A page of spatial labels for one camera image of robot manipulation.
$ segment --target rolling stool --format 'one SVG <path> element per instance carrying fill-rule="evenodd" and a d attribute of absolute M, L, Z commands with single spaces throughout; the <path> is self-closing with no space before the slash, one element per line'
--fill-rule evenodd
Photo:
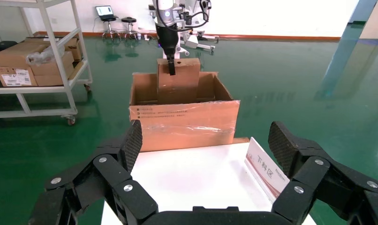
<path fill-rule="evenodd" d="M 106 30 L 106 31 L 102 34 L 102 38 L 105 38 L 105 35 L 110 34 L 110 38 L 111 38 L 112 41 L 113 41 L 113 35 L 116 35 L 116 34 L 117 34 L 117 36 L 119 36 L 119 40 L 121 41 L 120 34 L 119 34 L 117 31 L 112 30 L 112 27 L 110 26 L 110 22 L 111 22 L 111 21 L 116 21 L 117 18 L 118 18 L 117 16 L 114 16 L 113 18 L 103 18 L 103 19 L 101 18 L 101 20 L 103 21 L 103 23 L 107 22 L 107 25 L 108 25 L 108 27 L 109 27 L 109 29 Z"/>
<path fill-rule="evenodd" d="M 131 39 L 136 39 L 136 35 L 138 32 L 132 29 L 132 26 L 133 26 L 132 23 L 135 23 L 136 19 L 132 17 L 124 17 L 121 19 L 121 21 L 123 23 L 128 23 L 128 31 L 123 32 L 123 34 L 125 34 L 124 38 L 128 34 Z"/>

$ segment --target shelf caster wheel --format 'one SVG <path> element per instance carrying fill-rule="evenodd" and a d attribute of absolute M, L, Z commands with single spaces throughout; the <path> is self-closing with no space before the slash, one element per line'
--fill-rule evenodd
<path fill-rule="evenodd" d="M 91 92 L 91 87 L 89 85 L 85 84 L 84 87 L 87 92 Z"/>
<path fill-rule="evenodd" d="M 75 124 L 76 124 L 76 117 L 74 117 L 74 116 L 69 117 L 68 118 L 68 125 L 73 126 Z"/>

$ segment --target open cardboard box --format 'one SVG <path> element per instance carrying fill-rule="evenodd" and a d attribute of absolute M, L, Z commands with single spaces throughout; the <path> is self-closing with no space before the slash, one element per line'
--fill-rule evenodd
<path fill-rule="evenodd" d="M 62 37 L 55 37 L 56 41 L 62 39 Z M 26 43 L 38 43 L 44 45 L 51 45 L 50 38 L 48 37 L 27 37 L 25 39 Z M 83 58 L 83 52 L 80 48 L 80 39 L 78 37 L 72 37 L 66 44 L 65 44 L 65 51 L 72 52 L 73 58 L 76 62 L 81 61 Z"/>
<path fill-rule="evenodd" d="M 217 75 L 200 72 L 195 102 L 158 105 L 157 75 L 133 74 L 129 118 L 141 121 L 141 151 L 231 144 L 240 101 Z"/>

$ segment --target white table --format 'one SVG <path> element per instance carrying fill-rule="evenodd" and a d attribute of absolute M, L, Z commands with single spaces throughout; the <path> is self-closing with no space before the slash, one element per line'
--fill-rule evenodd
<path fill-rule="evenodd" d="M 192 211 L 193 206 L 271 211 L 272 203 L 247 169 L 249 144 L 140 153 L 132 177 L 158 203 L 159 211 Z M 308 216 L 304 225 L 315 225 Z M 101 225 L 121 225 L 105 203 Z"/>

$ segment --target cardboard box on shelf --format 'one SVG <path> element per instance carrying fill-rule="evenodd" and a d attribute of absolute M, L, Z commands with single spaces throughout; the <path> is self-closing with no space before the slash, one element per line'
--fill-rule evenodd
<path fill-rule="evenodd" d="M 40 43 L 45 45 L 50 45 L 50 40 L 47 37 L 27 37 L 25 39 L 25 42 L 29 43 Z M 75 61 L 81 61 L 83 53 L 80 48 L 80 39 L 77 37 L 71 38 L 66 44 L 65 44 L 65 51 L 72 52 L 73 58 Z"/>
<path fill-rule="evenodd" d="M 83 62 L 79 62 L 74 68 L 73 65 L 65 68 L 66 74 L 70 74 L 67 75 L 68 80 L 74 79 L 82 66 Z M 35 79 L 40 87 L 63 85 L 61 76 L 35 76 Z"/>
<path fill-rule="evenodd" d="M 29 67 L 26 64 L 26 56 L 30 53 L 42 52 L 47 45 L 40 43 L 19 43 L 0 52 L 1 67 Z"/>
<path fill-rule="evenodd" d="M 240 101 L 233 100 L 217 74 L 200 72 L 194 102 L 167 105 L 159 105 L 156 74 L 133 74 L 129 118 L 141 121 L 141 151 L 232 143 Z"/>
<path fill-rule="evenodd" d="M 65 54 L 63 54 L 62 62 L 67 77 L 69 77 L 73 73 L 73 61 L 74 59 L 72 52 L 65 52 Z M 58 65 L 56 64 L 55 59 L 48 63 L 43 63 L 40 65 L 31 65 L 30 67 L 33 71 L 37 84 L 40 87 L 63 85 L 62 78 L 60 76 Z"/>
<path fill-rule="evenodd" d="M 166 59 L 157 59 L 157 85 L 159 104 L 192 103 L 196 101 L 200 61 L 176 59 L 175 73 L 170 75 Z"/>
<path fill-rule="evenodd" d="M 70 39 L 65 44 L 65 50 L 72 52 L 73 58 L 76 62 L 81 61 L 81 59 L 83 58 L 83 52 L 81 51 L 80 47 L 80 40 L 76 37 Z"/>
<path fill-rule="evenodd" d="M 1 67 L 0 81 L 4 87 L 37 86 L 30 67 Z"/>

